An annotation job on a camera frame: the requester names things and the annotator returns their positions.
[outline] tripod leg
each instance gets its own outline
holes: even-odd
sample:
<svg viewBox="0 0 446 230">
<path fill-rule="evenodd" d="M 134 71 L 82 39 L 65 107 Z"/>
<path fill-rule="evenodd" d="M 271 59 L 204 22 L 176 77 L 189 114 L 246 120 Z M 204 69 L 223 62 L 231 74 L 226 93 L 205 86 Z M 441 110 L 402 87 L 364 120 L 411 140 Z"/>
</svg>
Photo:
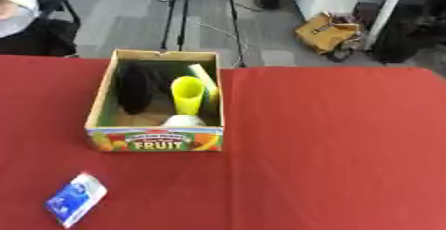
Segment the tripod leg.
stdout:
<svg viewBox="0 0 446 230">
<path fill-rule="evenodd" d="M 237 48 L 238 48 L 239 58 L 240 58 L 240 67 L 246 67 L 245 61 L 244 61 L 244 56 L 243 56 L 242 44 L 240 42 L 240 32 L 239 32 L 239 26 L 237 23 L 238 16 L 237 16 L 237 10 L 235 9 L 234 0 L 229 0 L 229 4 L 231 6 L 232 23 L 234 24 L 235 37 L 237 39 Z"/>
<path fill-rule="evenodd" d="M 169 38 L 170 27 L 172 26 L 172 18 L 173 18 L 173 11 L 175 10 L 175 4 L 176 4 L 176 0 L 170 0 L 170 2 L 169 2 L 169 15 L 167 17 L 167 24 L 165 26 L 164 39 L 162 40 L 162 43 L 161 43 L 161 49 L 162 50 L 166 50 L 167 49 L 167 40 Z"/>
<path fill-rule="evenodd" d="M 183 9 L 183 20 L 181 23 L 181 32 L 178 36 L 178 48 L 179 51 L 183 50 L 184 39 L 186 35 L 186 26 L 187 26 L 187 18 L 189 16 L 189 2 L 190 0 L 185 0 L 184 9 Z"/>
</svg>

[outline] cardboard box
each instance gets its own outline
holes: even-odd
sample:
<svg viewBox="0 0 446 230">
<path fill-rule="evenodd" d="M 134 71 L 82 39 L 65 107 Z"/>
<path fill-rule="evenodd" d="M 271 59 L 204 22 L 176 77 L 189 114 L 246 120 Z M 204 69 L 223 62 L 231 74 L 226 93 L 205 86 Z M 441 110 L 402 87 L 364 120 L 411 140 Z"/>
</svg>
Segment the cardboard box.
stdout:
<svg viewBox="0 0 446 230">
<path fill-rule="evenodd" d="M 217 104 L 200 110 L 205 127 L 162 127 L 175 115 L 172 98 L 158 92 L 144 113 L 129 115 L 118 103 L 118 71 L 128 63 L 163 69 L 175 76 L 187 74 L 188 66 L 200 64 L 219 89 Z M 216 53 L 116 50 L 109 62 L 89 113 L 85 130 L 99 151 L 221 151 L 223 143 L 223 94 Z"/>
</svg>

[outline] black chair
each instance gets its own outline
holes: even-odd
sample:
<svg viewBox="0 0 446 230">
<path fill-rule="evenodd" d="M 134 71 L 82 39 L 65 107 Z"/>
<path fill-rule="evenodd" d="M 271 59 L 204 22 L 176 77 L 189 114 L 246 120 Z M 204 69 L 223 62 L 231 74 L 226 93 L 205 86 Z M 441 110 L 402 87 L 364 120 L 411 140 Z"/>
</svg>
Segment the black chair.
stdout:
<svg viewBox="0 0 446 230">
<path fill-rule="evenodd" d="M 68 0 L 38 0 L 40 16 L 24 31 L 0 39 L 0 54 L 71 56 L 76 55 L 75 37 L 81 19 Z M 52 18 L 67 11 L 72 20 Z"/>
</svg>

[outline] gray carpet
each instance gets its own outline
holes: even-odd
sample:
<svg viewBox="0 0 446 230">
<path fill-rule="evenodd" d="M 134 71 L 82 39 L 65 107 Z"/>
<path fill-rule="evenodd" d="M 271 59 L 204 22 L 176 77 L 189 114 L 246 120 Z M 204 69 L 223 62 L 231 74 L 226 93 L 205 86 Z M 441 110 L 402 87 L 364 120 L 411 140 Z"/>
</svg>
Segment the gray carpet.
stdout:
<svg viewBox="0 0 446 230">
<path fill-rule="evenodd" d="M 76 43 L 81 57 L 108 58 L 115 48 L 159 50 L 168 12 L 166 3 L 156 0 L 71 0 L 83 19 Z M 253 0 L 237 0 L 256 8 Z M 243 40 L 249 45 L 245 60 L 248 66 L 381 66 L 363 53 L 356 53 L 345 63 L 335 64 L 303 47 L 293 29 L 302 23 L 292 0 L 282 0 L 275 11 L 253 12 L 238 7 Z M 207 24 L 233 34 L 228 2 L 225 0 L 191 0 L 185 50 L 216 51 L 224 67 L 237 61 L 233 38 L 200 24 Z M 176 36 L 181 21 L 183 0 L 173 19 L 168 48 L 176 50 Z M 421 65 L 446 74 L 444 54 L 429 61 L 423 58 L 391 66 Z"/>
</svg>

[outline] yellow plastic cup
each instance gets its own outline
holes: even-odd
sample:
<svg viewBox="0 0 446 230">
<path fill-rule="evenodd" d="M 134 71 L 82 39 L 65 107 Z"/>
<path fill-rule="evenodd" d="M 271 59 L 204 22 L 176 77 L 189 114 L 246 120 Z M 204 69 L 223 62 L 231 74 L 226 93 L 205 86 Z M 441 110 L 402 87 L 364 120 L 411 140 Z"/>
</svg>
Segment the yellow plastic cup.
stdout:
<svg viewBox="0 0 446 230">
<path fill-rule="evenodd" d="M 203 82 L 193 76 L 176 78 L 172 83 L 173 99 L 179 115 L 197 115 L 204 95 Z"/>
</svg>

